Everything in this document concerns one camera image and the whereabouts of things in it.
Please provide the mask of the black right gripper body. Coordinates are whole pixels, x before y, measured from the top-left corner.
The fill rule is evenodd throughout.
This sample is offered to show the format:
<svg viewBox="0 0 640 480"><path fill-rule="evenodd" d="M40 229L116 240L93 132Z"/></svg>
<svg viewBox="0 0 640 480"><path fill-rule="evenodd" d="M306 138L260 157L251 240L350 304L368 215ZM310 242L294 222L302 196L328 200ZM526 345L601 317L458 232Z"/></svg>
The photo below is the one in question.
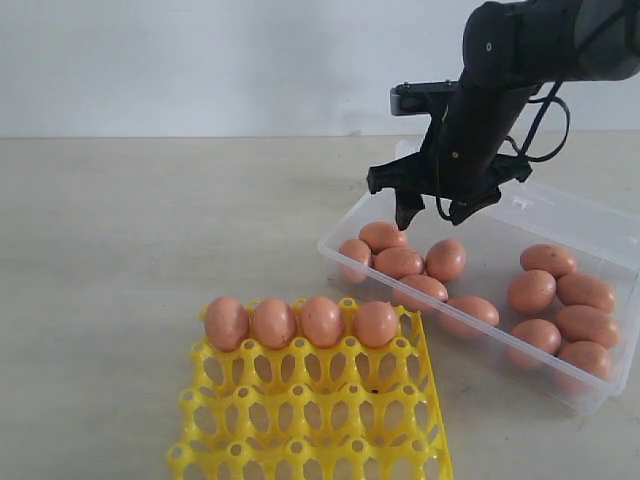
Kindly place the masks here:
<svg viewBox="0 0 640 480"><path fill-rule="evenodd" d="M429 115L416 153L369 169L369 192L409 189L454 200L525 181L532 173L529 162L499 149L532 94L532 86L487 90L458 84L447 107Z"/></svg>

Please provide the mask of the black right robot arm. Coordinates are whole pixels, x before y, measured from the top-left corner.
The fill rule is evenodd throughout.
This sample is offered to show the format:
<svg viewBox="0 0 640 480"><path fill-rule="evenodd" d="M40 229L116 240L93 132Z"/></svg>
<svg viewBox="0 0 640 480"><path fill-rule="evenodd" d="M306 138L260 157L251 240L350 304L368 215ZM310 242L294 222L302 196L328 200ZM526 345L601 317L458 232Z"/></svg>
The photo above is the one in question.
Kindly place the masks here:
<svg viewBox="0 0 640 480"><path fill-rule="evenodd" d="M454 225L500 200L501 186L524 182L536 158L527 143L501 146L523 109L541 112L568 82L622 81L639 71L635 1L488 1L468 18L463 70L455 80L402 83L390 92L395 116L428 115L419 150L370 168L371 193L395 194L395 222L409 227L435 200Z"/></svg>

